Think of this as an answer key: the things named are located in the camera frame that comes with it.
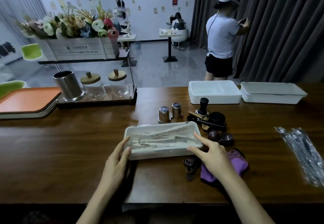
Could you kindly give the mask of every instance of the pink flower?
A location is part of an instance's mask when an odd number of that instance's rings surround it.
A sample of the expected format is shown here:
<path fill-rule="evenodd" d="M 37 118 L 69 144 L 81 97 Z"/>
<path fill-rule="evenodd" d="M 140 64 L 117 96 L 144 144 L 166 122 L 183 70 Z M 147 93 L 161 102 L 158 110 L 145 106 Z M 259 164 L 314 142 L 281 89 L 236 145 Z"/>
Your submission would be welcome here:
<path fill-rule="evenodd" d="M 105 18 L 105 19 L 103 20 L 103 23 L 104 23 L 105 25 L 107 25 L 108 28 L 114 27 L 113 22 L 112 22 L 111 19 L 109 19 L 109 18 Z"/>
<path fill-rule="evenodd" d="M 115 27 L 111 27 L 108 30 L 108 37 L 111 40 L 115 40 L 117 41 L 118 37 L 119 37 L 119 31 L 115 28 Z"/>

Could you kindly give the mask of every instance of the purple cloth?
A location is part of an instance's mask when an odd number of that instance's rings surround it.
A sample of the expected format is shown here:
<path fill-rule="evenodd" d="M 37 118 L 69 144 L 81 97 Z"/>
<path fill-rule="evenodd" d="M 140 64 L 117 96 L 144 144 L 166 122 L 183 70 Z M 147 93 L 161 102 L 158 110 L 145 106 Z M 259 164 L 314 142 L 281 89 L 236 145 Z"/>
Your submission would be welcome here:
<path fill-rule="evenodd" d="M 247 169 L 247 167 L 249 166 L 249 163 L 236 150 L 229 151 L 228 156 L 232 162 L 232 165 L 233 165 L 235 171 L 239 174 L 239 176 L 241 176 L 241 173 Z M 208 169 L 206 168 L 206 166 L 203 163 L 201 164 L 200 177 L 208 182 L 217 181 L 217 178 L 214 177 L 208 171 Z"/>

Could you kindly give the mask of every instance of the flower box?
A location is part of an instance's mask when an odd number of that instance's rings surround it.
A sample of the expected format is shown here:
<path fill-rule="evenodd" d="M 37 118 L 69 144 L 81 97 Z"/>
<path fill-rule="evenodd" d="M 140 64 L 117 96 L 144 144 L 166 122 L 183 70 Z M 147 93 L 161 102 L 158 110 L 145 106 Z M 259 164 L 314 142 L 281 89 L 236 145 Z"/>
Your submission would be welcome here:
<path fill-rule="evenodd" d="M 117 58 L 117 41 L 108 37 L 35 39 L 48 61 Z"/>

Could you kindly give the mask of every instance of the metal cup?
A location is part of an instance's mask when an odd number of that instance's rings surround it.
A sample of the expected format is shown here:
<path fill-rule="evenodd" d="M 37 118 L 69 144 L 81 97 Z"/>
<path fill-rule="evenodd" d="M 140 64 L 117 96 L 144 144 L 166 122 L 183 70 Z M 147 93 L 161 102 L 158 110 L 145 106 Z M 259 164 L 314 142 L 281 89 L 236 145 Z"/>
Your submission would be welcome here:
<path fill-rule="evenodd" d="M 168 123 L 170 121 L 169 108 L 166 106 L 160 107 L 159 110 L 159 123 Z"/>
<path fill-rule="evenodd" d="M 173 103 L 171 108 L 171 118 L 180 119 L 183 117 L 183 113 L 181 112 L 181 104 L 180 103 Z"/>
<path fill-rule="evenodd" d="M 73 71 L 60 71 L 53 76 L 56 85 L 60 88 L 64 101 L 74 102 L 82 99 L 86 92 L 80 88 Z"/>

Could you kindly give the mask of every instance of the light gray curtain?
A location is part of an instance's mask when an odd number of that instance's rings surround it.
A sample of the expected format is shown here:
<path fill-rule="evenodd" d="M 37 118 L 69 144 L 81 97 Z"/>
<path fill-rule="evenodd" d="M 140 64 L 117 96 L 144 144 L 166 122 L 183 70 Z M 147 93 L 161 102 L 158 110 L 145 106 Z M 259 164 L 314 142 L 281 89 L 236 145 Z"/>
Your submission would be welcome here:
<path fill-rule="evenodd" d="M 215 1 L 208 1 L 200 9 L 202 19 L 196 21 L 198 10 L 194 12 L 192 38 L 199 47 L 205 46 L 203 24 L 214 14 L 210 10 Z M 236 18 L 248 17 L 252 23 L 245 39 L 240 37 L 235 42 L 238 54 L 235 60 L 239 60 L 236 77 L 262 82 L 302 80 L 301 76 L 314 65 L 311 58 L 314 51 L 324 45 L 320 45 L 324 35 L 323 15 L 324 0 L 241 0 Z"/>
<path fill-rule="evenodd" d="M 41 0 L 0 0 L 0 20 L 23 45 L 30 44 L 30 40 L 20 32 L 14 18 L 24 21 L 24 14 L 35 19 L 42 19 L 46 15 L 46 9 Z"/>

